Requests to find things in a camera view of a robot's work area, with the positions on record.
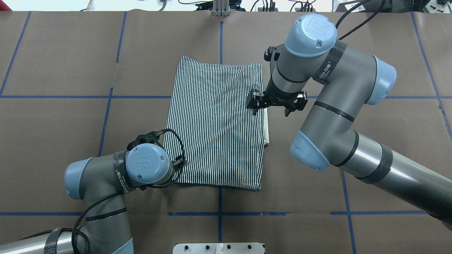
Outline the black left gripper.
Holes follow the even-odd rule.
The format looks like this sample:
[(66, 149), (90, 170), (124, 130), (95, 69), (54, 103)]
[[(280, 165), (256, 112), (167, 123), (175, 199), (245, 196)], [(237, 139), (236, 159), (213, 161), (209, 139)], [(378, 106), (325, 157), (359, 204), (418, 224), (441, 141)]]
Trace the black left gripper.
[[(163, 135), (163, 131), (151, 131), (147, 134), (138, 135), (137, 138), (131, 141), (128, 145), (128, 149), (133, 149), (140, 144), (154, 144), (159, 146), (160, 148), (164, 148), (163, 145), (159, 142), (160, 136)], [(174, 171), (182, 171), (184, 167), (188, 164), (184, 155), (179, 155), (172, 162)]]

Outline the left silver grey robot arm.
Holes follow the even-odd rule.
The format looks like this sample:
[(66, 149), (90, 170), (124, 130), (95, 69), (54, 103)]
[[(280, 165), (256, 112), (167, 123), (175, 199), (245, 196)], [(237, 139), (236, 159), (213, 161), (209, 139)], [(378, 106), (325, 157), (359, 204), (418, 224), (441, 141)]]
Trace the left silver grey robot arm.
[(172, 129), (139, 135), (126, 151), (70, 164), (64, 182), (84, 210), (72, 227), (45, 230), (1, 245), (2, 254), (133, 254), (125, 195), (173, 185), (187, 165)]

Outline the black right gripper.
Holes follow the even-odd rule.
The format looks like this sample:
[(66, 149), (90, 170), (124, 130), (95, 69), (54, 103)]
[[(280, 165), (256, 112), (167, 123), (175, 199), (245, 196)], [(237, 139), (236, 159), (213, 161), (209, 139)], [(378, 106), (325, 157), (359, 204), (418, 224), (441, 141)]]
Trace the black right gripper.
[(272, 105), (284, 106), (285, 117), (294, 111), (303, 111), (308, 99), (303, 91), (307, 74), (302, 72), (301, 60), (285, 46), (271, 46), (264, 53), (270, 63), (270, 78), (264, 92), (252, 89), (246, 98), (246, 108), (256, 116), (260, 109)]

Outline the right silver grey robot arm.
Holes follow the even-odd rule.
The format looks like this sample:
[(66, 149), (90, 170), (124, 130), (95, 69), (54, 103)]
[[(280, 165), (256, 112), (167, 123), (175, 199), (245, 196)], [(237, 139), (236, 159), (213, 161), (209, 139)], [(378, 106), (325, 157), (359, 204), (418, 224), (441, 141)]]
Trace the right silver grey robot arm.
[(308, 80), (323, 86), (290, 148), (305, 165), (333, 165), (425, 211), (451, 229), (452, 183), (448, 178), (352, 130), (362, 107), (380, 103), (397, 71), (377, 56), (337, 38), (336, 26), (318, 13), (300, 16), (283, 44), (264, 53), (270, 79), (263, 92), (250, 90), (246, 108), (283, 106), (285, 116), (302, 111)]

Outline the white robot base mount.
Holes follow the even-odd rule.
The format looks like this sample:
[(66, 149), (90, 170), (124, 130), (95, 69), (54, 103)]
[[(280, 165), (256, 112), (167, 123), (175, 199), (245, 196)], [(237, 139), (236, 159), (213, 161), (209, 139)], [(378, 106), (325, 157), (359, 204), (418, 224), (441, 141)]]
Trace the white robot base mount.
[(265, 244), (258, 242), (176, 244), (173, 254), (265, 254)]

